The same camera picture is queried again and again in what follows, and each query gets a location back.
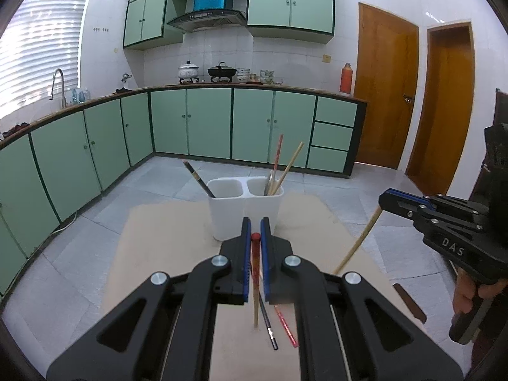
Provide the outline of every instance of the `screw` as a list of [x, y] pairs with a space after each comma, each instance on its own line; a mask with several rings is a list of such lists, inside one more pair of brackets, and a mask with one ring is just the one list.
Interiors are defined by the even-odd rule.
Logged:
[[226, 258], [224, 255], [215, 255], [212, 258], [212, 265], [221, 267], [228, 263], [228, 258]]
[[362, 281], [362, 277], [358, 275], [356, 272], [348, 272], [346, 274], [346, 282], [351, 285], [359, 284]]
[[168, 276], [164, 272], [155, 272], [151, 277], [150, 281], [154, 285], [162, 285], [166, 282]]
[[288, 266], [298, 266], [302, 263], [302, 260], [296, 255], [289, 255], [288, 257], [285, 257], [284, 263]]

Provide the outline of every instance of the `drawer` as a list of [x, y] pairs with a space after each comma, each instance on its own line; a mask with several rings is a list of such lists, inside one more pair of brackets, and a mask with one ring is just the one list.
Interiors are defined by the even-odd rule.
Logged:
[[349, 150], [351, 134], [352, 128], [350, 127], [316, 122], [314, 123], [311, 145]]
[[317, 100], [316, 120], [353, 127], [355, 118], [355, 103], [328, 97], [320, 97]]
[[346, 162], [347, 152], [342, 150], [311, 147], [307, 168], [329, 170], [342, 173]]

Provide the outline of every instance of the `faucet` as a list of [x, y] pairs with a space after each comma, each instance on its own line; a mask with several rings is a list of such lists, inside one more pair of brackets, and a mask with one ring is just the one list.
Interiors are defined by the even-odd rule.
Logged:
[[50, 100], [53, 100], [53, 89], [55, 87], [55, 78], [57, 77], [57, 71], [60, 72], [60, 75], [62, 76], [62, 109], [65, 109], [65, 107], [67, 106], [67, 102], [65, 101], [65, 93], [64, 93], [64, 75], [63, 75], [63, 72], [62, 72], [62, 69], [61, 68], [58, 68], [55, 70], [55, 72], [53, 73], [53, 84], [51, 85], [51, 94], [49, 95], [49, 99]]

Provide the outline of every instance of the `window blind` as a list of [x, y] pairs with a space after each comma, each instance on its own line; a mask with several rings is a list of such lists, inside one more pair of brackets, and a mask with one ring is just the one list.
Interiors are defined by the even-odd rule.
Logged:
[[[21, 3], [0, 38], [0, 118], [49, 95], [56, 68], [64, 73], [65, 88], [77, 87], [86, 1]], [[59, 75], [55, 89], [60, 92]]]

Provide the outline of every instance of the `orange thermos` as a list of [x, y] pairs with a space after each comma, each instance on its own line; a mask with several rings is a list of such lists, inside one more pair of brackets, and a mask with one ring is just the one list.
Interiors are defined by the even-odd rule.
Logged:
[[342, 68], [342, 74], [340, 76], [340, 92], [351, 94], [352, 85], [352, 68], [349, 63]]

